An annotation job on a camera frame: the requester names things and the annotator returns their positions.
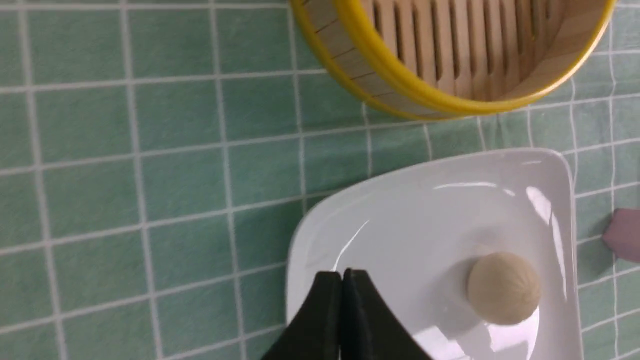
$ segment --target green tile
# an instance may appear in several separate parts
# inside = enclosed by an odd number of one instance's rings
[[[638,349],[638,334],[640,334],[640,313],[618,319],[618,352]]]
[[[640,308],[640,273],[618,276],[618,313]]]
[[[640,266],[640,264],[638,264],[638,263],[633,263],[631,261],[627,261],[627,260],[623,260],[623,259],[620,259],[620,258],[616,258],[616,271],[618,271],[618,272],[635,269],[635,268],[637,268],[639,266]]]
[[[228,345],[223,348],[210,350],[202,354],[183,357],[184,360],[241,360],[240,346]]]
[[[253,332],[285,322],[285,268],[240,278],[244,331]]]
[[[611,218],[611,193],[575,199],[577,239],[601,235]]]
[[[640,138],[640,122],[637,114],[640,111],[638,98],[613,100],[613,140]]]
[[[576,193],[591,192],[611,186],[613,163],[610,147],[578,152]]]
[[[611,43],[610,42],[611,35],[609,34],[610,32],[611,32],[611,23],[609,23],[609,26],[607,26],[607,29],[605,30],[604,34],[602,34],[602,37],[600,38],[598,45],[596,45],[596,48],[593,49],[594,52],[609,51],[609,44]]]
[[[119,11],[29,12],[34,81],[124,78]]]
[[[538,100],[536,104],[557,104],[559,102],[571,101],[573,97],[573,85],[571,80],[565,81],[547,96]]]
[[[131,152],[124,86],[38,92],[36,104],[44,161]]]
[[[139,232],[73,242],[53,249],[63,311],[147,292]]]
[[[613,90],[609,55],[592,55],[573,76],[575,100],[607,97]]]
[[[18,35],[18,12],[0,13],[0,86],[21,85],[22,55]]]
[[[129,24],[137,78],[213,73],[208,10],[133,10]]]
[[[142,161],[142,171],[150,220],[226,206],[219,149],[147,157]]]
[[[613,317],[613,280],[607,280],[580,289],[579,298],[580,323],[583,328]]]
[[[616,79],[615,95],[640,93],[640,54],[613,54],[613,76]]]
[[[640,208],[640,185],[615,189],[614,203],[616,208]]]
[[[616,145],[616,185],[634,183],[640,179],[640,142]]]
[[[481,117],[480,123],[487,150],[531,146],[526,111]]]
[[[0,256],[0,326],[52,314],[42,250]]]
[[[604,360],[616,357],[616,327],[613,322],[582,333],[584,360]]]
[[[432,122],[428,129],[434,160],[482,151],[476,118]]]
[[[53,237],[138,222],[131,161],[47,170],[44,183]]]
[[[234,205],[300,195],[298,139],[229,148]]]
[[[640,21],[640,8],[616,8],[613,11],[612,50],[637,50],[637,24]]]
[[[613,274],[611,249],[601,239],[579,244],[577,252],[579,284]]]
[[[240,270],[287,261],[289,243],[301,219],[300,201],[235,213]]]
[[[575,137],[578,147],[611,141],[609,101],[584,102],[573,105]]]
[[[138,85],[136,104],[142,150],[220,141],[213,81]]]
[[[229,79],[222,89],[229,140],[298,131],[291,76]]]
[[[0,354],[11,360],[56,360],[56,329],[47,324],[2,334]]]
[[[33,175],[0,177],[0,247],[40,241],[40,213]]]
[[[296,37],[296,60],[298,61],[298,69],[311,70],[323,68],[297,26],[294,26],[294,35]]]
[[[573,149],[569,106],[531,110],[531,136],[535,147]]]
[[[216,16],[222,72],[291,70],[286,9],[220,9]]]
[[[275,330],[254,336],[246,340],[247,360],[260,360],[282,334],[282,330]]]
[[[424,124],[424,122],[414,121],[410,119],[405,119],[402,117],[397,117],[395,115],[391,115],[389,113],[385,113],[384,111],[379,111],[374,108],[370,108],[368,106],[365,107],[365,111],[367,114],[367,120],[372,125],[378,124],[396,124],[398,122],[415,122],[416,124]]]
[[[371,130],[373,175],[429,160],[424,125]]]
[[[302,127],[306,131],[362,126],[362,105],[327,74],[300,76]]]
[[[238,336],[232,281],[160,297],[158,316],[165,355]]]
[[[156,358],[147,301],[73,317],[63,326],[69,360]]]
[[[364,131],[305,138],[307,193],[337,190],[367,179],[367,162]]]
[[[149,236],[157,289],[233,271],[226,215],[152,227]]]
[[[0,119],[0,168],[30,165],[31,138],[23,94],[0,95]]]

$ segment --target grout line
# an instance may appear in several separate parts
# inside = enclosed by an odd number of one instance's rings
[[[154,283],[153,258],[151,255],[151,245],[147,224],[147,203],[145,200],[145,189],[142,171],[142,160],[140,155],[140,141],[138,140],[138,114],[136,111],[136,93],[133,79],[133,54],[131,50],[131,36],[129,34],[129,14],[127,0],[120,0],[120,23],[122,27],[122,54],[124,58],[126,87],[127,87],[127,107],[129,111],[129,127],[131,129],[131,147],[133,153],[133,168],[136,181],[136,194],[138,198],[138,216],[141,225],[142,249],[145,259],[145,273],[147,278],[148,300],[151,310],[151,325],[153,330],[156,357],[163,358],[162,335],[160,330],[160,318],[156,302],[156,285]]]
[[[324,69],[310,69],[297,71],[300,75],[326,74]],[[266,78],[270,76],[291,76],[294,75],[292,70],[269,71],[269,72],[238,72],[231,74],[219,75],[187,75],[187,76],[167,76],[164,78],[138,78],[120,80],[102,80],[102,81],[83,81],[78,83],[58,83],[30,86],[33,91],[54,91],[54,90],[77,90],[83,88],[106,88],[112,86],[149,85],[149,84],[167,84],[167,83],[183,83],[187,81],[213,81],[216,79],[245,79],[245,78]],[[0,94],[21,93],[27,90],[26,86],[0,86]]]
[[[367,137],[367,178],[370,179],[373,176],[373,146],[371,143],[371,127],[369,123],[369,114],[367,113],[367,104],[362,102],[360,104],[360,111],[364,120],[364,126],[366,128],[365,133]]]
[[[306,195],[306,197],[309,198],[309,197],[317,197],[317,196],[329,196],[329,195],[333,195],[337,191],[339,191],[339,190],[330,190],[330,191],[326,191],[326,192],[311,193],[311,194]],[[238,212],[238,211],[244,211],[244,210],[249,210],[249,209],[263,208],[265,206],[272,206],[272,205],[284,204],[286,202],[303,200],[303,198],[304,198],[304,196],[299,195],[299,196],[286,197],[286,198],[277,199],[277,200],[267,200],[267,201],[263,201],[263,202],[256,202],[254,204],[249,204],[249,205],[240,205],[240,206],[236,206],[236,207],[233,207],[233,208],[230,208],[230,209],[222,209],[222,210],[208,211],[208,212],[205,212],[205,213],[184,215],[182,217],[177,217],[177,218],[167,218],[167,219],[162,219],[162,220],[153,220],[153,221],[148,221],[147,222],[147,227],[149,227],[149,228],[151,228],[151,227],[159,227],[159,226],[164,226],[164,225],[178,224],[178,223],[181,223],[181,222],[187,222],[187,221],[211,218],[211,217],[216,217],[216,216],[220,216],[220,215],[226,215],[229,212]],[[128,233],[128,232],[132,232],[132,231],[140,231],[140,230],[142,230],[142,228],[143,228],[143,226],[141,224],[136,224],[136,225],[123,226],[123,227],[116,227],[116,228],[108,229],[108,230],[94,231],[94,232],[91,232],[91,233],[64,236],[62,238],[51,239],[51,245],[56,246],[56,245],[63,245],[63,244],[66,244],[66,243],[77,242],[77,241],[86,241],[86,240],[92,240],[92,239],[96,239],[96,238],[103,238],[105,236],[118,235],[118,234]],[[0,249],[0,256],[9,255],[9,254],[16,254],[18,252],[23,252],[23,251],[41,249],[43,247],[45,247],[45,243],[43,241],[36,242],[36,243],[24,244],[24,245],[17,245],[17,246],[12,246],[12,247],[5,247],[5,248]]]
[[[623,270],[620,272],[614,272],[613,275],[607,275],[607,276],[603,276],[601,278],[599,278],[598,280],[594,280],[594,281],[590,281],[590,282],[585,282],[584,284],[580,284],[578,285],[578,289],[583,289],[583,288],[587,288],[591,285],[596,285],[596,284],[600,284],[602,282],[611,280],[611,279],[617,279],[619,276],[622,275],[627,275],[627,274],[633,274],[634,272],[638,272],[640,271],[640,266],[639,267],[635,267],[635,268],[631,268],[631,269],[627,269],[627,270]]]
[[[427,124],[422,125],[422,130],[424,131],[424,137],[427,140],[427,156],[429,161],[433,160],[433,150],[431,149],[431,138],[429,137],[429,126]]]
[[[480,121],[480,117],[476,117],[476,124],[478,126],[478,135],[480,136],[480,145],[482,145],[482,151],[486,151],[486,144],[484,142],[484,134],[482,132],[482,122]]]
[[[577,240],[575,243],[576,243],[576,245],[580,245],[582,243],[586,243],[586,242],[593,241],[593,240],[598,240],[600,238],[602,238],[602,235],[597,235],[597,236],[592,236],[590,238],[580,239],[580,240]]]
[[[533,146],[533,132],[531,131],[531,109],[527,108],[527,135],[529,136],[529,147]]]
[[[389,123],[389,124],[375,124],[367,126],[352,126],[352,127],[343,127],[340,129],[330,129],[330,130],[319,130],[319,131],[307,131],[306,133],[294,133],[291,135],[278,135],[278,136],[267,136],[264,138],[254,138],[249,140],[234,140],[230,142],[226,142],[228,147],[233,146],[241,146],[241,145],[251,145],[255,143],[262,142],[275,142],[279,140],[292,140],[297,139],[299,137],[307,138],[313,136],[321,136],[321,135],[332,135],[332,134],[341,134],[341,133],[350,133],[355,131],[362,131],[368,129],[388,129],[394,127],[403,127],[403,126],[412,126],[415,123],[412,122],[397,122],[397,123]],[[619,143],[628,143],[628,142],[640,142],[640,138],[622,140],[621,142],[616,142],[616,145]],[[161,149],[161,150],[151,150],[151,151],[141,151],[140,156],[142,158],[150,157],[150,156],[160,156],[160,155],[169,155],[169,154],[180,154],[183,152],[192,152],[192,151],[204,151],[209,149],[220,149],[223,147],[222,143],[208,143],[203,145],[191,145],[185,147],[176,147],[173,149]],[[66,168],[66,167],[74,167],[74,166],[82,166],[82,165],[93,165],[96,163],[104,163],[110,161],[121,161],[121,160],[132,160],[135,158],[133,153],[131,154],[119,154],[119,155],[109,155],[98,158],[86,158],[81,160],[69,160],[69,161],[56,161],[52,163],[42,164],[42,170],[50,170],[55,168]],[[17,174],[25,174],[35,170],[35,167],[15,167],[15,168],[6,168],[0,169],[0,176],[10,176]]]
[[[575,104],[575,81],[573,80],[573,76],[570,78],[571,81],[571,105],[569,105],[569,123],[571,124],[571,134],[573,140],[573,191],[575,194],[575,185],[578,181],[578,139],[575,134],[575,120],[573,119],[573,105]]]
[[[220,70],[220,47],[218,46],[218,23],[216,17],[216,1],[209,0],[209,17],[211,23],[211,46],[213,49],[213,68],[215,74],[221,74]],[[233,206],[232,190],[231,190],[231,169],[229,166],[229,150],[227,144],[227,123],[225,117],[224,98],[222,93],[222,81],[220,77],[216,79],[216,102],[218,104],[218,119],[220,126],[220,140],[222,144],[223,156],[223,177],[225,180],[225,201],[228,209],[227,227],[229,232],[229,245],[231,249],[231,264],[234,274],[234,299],[236,302],[236,320],[238,325],[238,337],[240,346],[241,360],[247,360],[246,342],[244,340],[244,311],[242,292],[240,289],[239,265],[236,247],[236,228],[234,225],[234,213],[229,211]]]
[[[296,52],[296,37],[294,32],[294,20],[291,9],[287,7],[287,30],[289,32],[289,45],[291,51],[291,67],[293,68],[293,99],[296,110],[296,129],[298,132],[298,172],[300,173],[300,194],[302,195],[302,213],[306,214],[308,210],[307,202],[307,177],[305,174],[305,139],[302,137],[302,105],[300,100],[300,79],[298,77],[298,54]]]
[[[18,0],[19,6],[25,5],[24,0]],[[60,316],[60,294],[58,292],[58,280],[56,278],[56,267],[51,244],[51,227],[49,214],[47,212],[47,196],[45,193],[44,177],[42,175],[42,148],[40,144],[40,133],[38,128],[38,115],[33,92],[33,64],[31,63],[31,41],[29,39],[29,24],[27,12],[21,9],[18,13],[20,47],[22,53],[22,68],[24,71],[24,83],[26,84],[27,113],[30,128],[31,152],[33,157],[33,173],[35,180],[36,197],[38,201],[38,212],[40,214],[40,226],[42,232],[42,245],[44,246],[45,264],[47,267],[47,277],[49,280],[49,291],[51,296],[52,319],[56,329],[56,346],[58,348],[58,358],[67,360],[68,350],[65,340],[65,330]]]
[[[640,353],[640,348],[637,348],[637,349],[635,349],[635,350],[631,350],[630,352],[627,352],[626,354],[619,355],[619,356],[618,356],[618,357],[616,357],[614,360],[622,360],[622,359],[626,359],[626,358],[628,358],[629,356],[633,356],[633,355],[636,355],[636,354],[638,354],[638,353]]]
[[[613,21],[609,22],[609,72],[611,74],[611,81],[613,81],[613,87],[611,88],[611,94],[609,94],[609,141],[613,144],[613,95],[616,93],[616,77],[613,71],[613,56],[611,55],[611,50],[613,47]],[[616,209],[616,146],[611,145],[611,213]],[[620,356],[620,351],[618,350],[618,338],[620,336],[620,330],[618,328],[618,266],[616,264],[616,253],[611,252],[611,257],[613,258],[613,315],[614,320],[613,324],[616,330],[616,337],[614,340],[614,351],[616,357]]]

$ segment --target green tiled surface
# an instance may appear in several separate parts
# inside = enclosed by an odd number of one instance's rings
[[[53,252],[60,308],[64,311],[147,292],[142,241],[137,231],[58,245]]]
[[[640,307],[640,266],[614,273],[599,238],[612,208],[640,206],[637,1],[538,103],[433,124],[338,86],[285,0],[23,3],[0,11],[0,357],[258,360],[315,204],[414,163],[532,145],[577,171],[586,360],[640,345],[637,315],[617,339],[608,321],[614,275],[617,315]]]
[[[161,297],[158,314],[168,355],[238,335],[234,285],[230,281]]]
[[[233,271],[227,217],[152,228],[151,254],[159,289],[204,281]]]
[[[131,152],[124,87],[40,92],[36,106],[45,162]]]
[[[26,99],[22,94],[4,94],[0,95],[0,104],[0,168],[30,165]]]
[[[70,360],[152,360],[148,301],[69,318],[63,322]]]
[[[580,289],[580,324],[589,327],[612,318],[614,312],[613,280]]]
[[[151,220],[219,210],[225,206],[219,149],[145,158],[142,173]]]
[[[215,98],[213,81],[136,86],[140,149],[171,149],[220,141]]]
[[[118,11],[29,12],[38,84],[124,78]]]
[[[136,77],[213,73],[207,10],[132,11],[129,23]]]

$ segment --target wooden slat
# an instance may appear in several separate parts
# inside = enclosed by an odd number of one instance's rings
[[[433,43],[433,25],[431,23],[431,1],[414,0],[412,17],[416,36],[416,66],[422,79],[431,86],[437,86],[435,68],[435,50]]]
[[[468,0],[467,11],[470,14],[469,42],[472,59],[472,88],[475,100],[485,101],[489,88],[486,61],[486,40],[484,33],[484,6],[482,1]]]
[[[464,99],[471,99],[473,86],[471,82],[471,53],[469,49],[469,28],[467,15],[467,2],[451,2],[455,17],[455,40],[458,73],[456,76],[456,95]]]
[[[438,88],[448,94],[455,93],[455,79],[453,76],[453,47],[451,38],[451,18],[448,0],[435,0],[434,18],[436,24],[433,26],[438,42],[435,46],[437,54],[440,54],[440,78],[437,79]]]

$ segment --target tile grout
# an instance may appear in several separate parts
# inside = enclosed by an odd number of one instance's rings
[[[131,136],[131,150],[133,155],[134,180],[136,186],[136,197],[138,201],[138,217],[140,221],[141,245],[144,256],[145,275],[147,278],[148,303],[151,312],[151,326],[154,338],[154,348],[156,358],[163,358],[163,343],[160,327],[160,316],[156,301],[156,284],[154,281],[153,257],[151,254],[151,244],[147,224],[147,203],[144,188],[144,175],[142,171],[142,160],[140,156],[140,139],[138,135],[138,112],[136,109],[136,93],[132,79],[133,54],[131,49],[131,34],[129,33],[129,9],[128,0],[120,0],[120,31],[122,32],[122,57],[124,61],[125,82],[127,89],[127,108],[129,115],[129,128]]]
[[[216,13],[216,0],[209,0],[209,25],[211,27],[211,47],[213,55],[211,61],[215,74],[221,74],[220,65],[220,47],[218,39],[218,18]],[[227,119],[225,115],[224,96],[222,81],[220,77],[215,80],[216,82],[216,104],[218,105],[218,126],[220,127],[220,144],[222,144],[222,162],[223,162],[223,177],[225,184],[225,203],[227,209],[227,229],[229,233],[229,247],[231,252],[231,266],[233,270],[233,282],[234,282],[234,301],[236,302],[236,322],[237,331],[240,346],[241,360],[247,360],[246,355],[246,341],[244,338],[244,310],[243,310],[243,298],[241,291],[238,265],[238,255],[236,246],[236,227],[234,223],[234,213],[229,211],[233,207],[233,193],[231,189],[231,168],[229,163],[229,149],[227,143]]]
[[[300,79],[298,76],[298,54],[296,36],[294,32],[294,19],[290,7],[287,7],[287,30],[289,32],[289,50],[291,52],[291,67],[293,69],[293,99],[294,109],[296,112],[296,130],[298,132],[298,172],[300,173],[300,194],[304,197],[307,193],[307,177],[305,174],[305,139],[302,136],[302,103],[300,99]],[[307,198],[302,200],[302,213],[306,214],[308,210]]]
[[[24,0],[18,0],[17,4],[23,5]],[[18,13],[18,27],[20,37],[20,47],[22,56],[22,68],[24,83],[26,88],[27,116],[29,122],[29,137],[31,140],[31,152],[33,157],[33,173],[35,181],[36,199],[40,217],[42,245],[44,248],[45,266],[47,279],[49,281],[49,296],[51,297],[52,319],[56,333],[56,346],[58,348],[58,359],[68,359],[68,348],[65,337],[65,330],[60,316],[60,294],[58,280],[56,277],[56,267],[51,244],[51,225],[47,208],[47,196],[44,186],[44,176],[42,174],[42,147],[40,143],[40,133],[38,128],[38,115],[35,101],[35,94],[32,89],[34,70],[31,62],[31,40],[29,38],[28,15],[24,10]]]

